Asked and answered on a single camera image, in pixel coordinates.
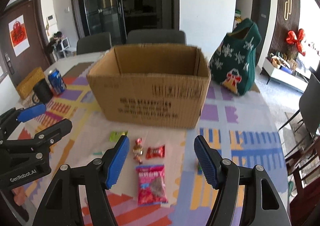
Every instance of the pink snack package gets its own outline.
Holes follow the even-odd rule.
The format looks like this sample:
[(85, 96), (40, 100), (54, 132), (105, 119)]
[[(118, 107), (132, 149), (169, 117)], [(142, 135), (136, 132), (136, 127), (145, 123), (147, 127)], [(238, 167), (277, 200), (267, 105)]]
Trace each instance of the pink snack package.
[(167, 203), (164, 185), (164, 165), (140, 165), (138, 205)]

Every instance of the colorful tablecloth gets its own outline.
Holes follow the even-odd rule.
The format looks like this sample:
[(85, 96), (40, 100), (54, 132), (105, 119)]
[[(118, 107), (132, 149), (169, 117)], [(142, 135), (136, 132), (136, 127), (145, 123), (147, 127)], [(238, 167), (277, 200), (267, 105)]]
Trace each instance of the colorful tablecloth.
[[(129, 153), (117, 184), (107, 191), (119, 225), (205, 225), (217, 191), (197, 173), (193, 141), (199, 134), (224, 158), (230, 158), (238, 165), (262, 164), (286, 206), (288, 184), (281, 142), (270, 111), (259, 93), (250, 91), (243, 97), (236, 97), (212, 82), (195, 129), (145, 127), (107, 121), (85, 78), (87, 71), (78, 77), (65, 78), (67, 90), (48, 103), (45, 114), (27, 122), (19, 136), (19, 139), (33, 137), (63, 118), (73, 123), (71, 133), (51, 148), (52, 173), (24, 186), (36, 207), (62, 164), (86, 165), (98, 157), (99, 152), (114, 146), (108, 141), (112, 130), (128, 130), (131, 147), (138, 137), (143, 138), (144, 148), (166, 144), (165, 159), (150, 163), (165, 164), (169, 204), (137, 205), (138, 177), (134, 169), (137, 164)], [(84, 187), (80, 187), (80, 198), (85, 225), (92, 225)], [(243, 198), (244, 187), (240, 186), (233, 225), (239, 224)]]

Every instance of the pepsi can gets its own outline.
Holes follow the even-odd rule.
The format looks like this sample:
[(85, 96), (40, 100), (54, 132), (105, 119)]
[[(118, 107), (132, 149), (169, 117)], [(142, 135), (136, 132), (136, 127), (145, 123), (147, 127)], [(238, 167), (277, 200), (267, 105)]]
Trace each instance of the pepsi can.
[(48, 80), (57, 95), (63, 93), (67, 88), (58, 69), (49, 72)]

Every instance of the green knitted bag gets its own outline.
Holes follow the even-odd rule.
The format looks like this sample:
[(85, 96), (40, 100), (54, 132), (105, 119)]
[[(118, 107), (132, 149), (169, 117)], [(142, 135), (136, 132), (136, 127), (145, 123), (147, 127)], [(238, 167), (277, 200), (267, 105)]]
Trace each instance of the green knitted bag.
[(239, 23), (211, 57), (212, 80), (237, 95), (244, 95), (254, 83), (256, 47), (260, 41), (256, 23), (248, 18)]

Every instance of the glass door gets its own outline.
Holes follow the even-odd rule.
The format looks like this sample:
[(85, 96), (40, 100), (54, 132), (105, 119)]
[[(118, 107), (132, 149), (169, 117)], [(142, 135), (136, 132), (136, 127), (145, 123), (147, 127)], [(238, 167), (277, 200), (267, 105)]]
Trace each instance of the glass door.
[(125, 43), (122, 0), (82, 0), (79, 6), (85, 35), (110, 32), (112, 44)]

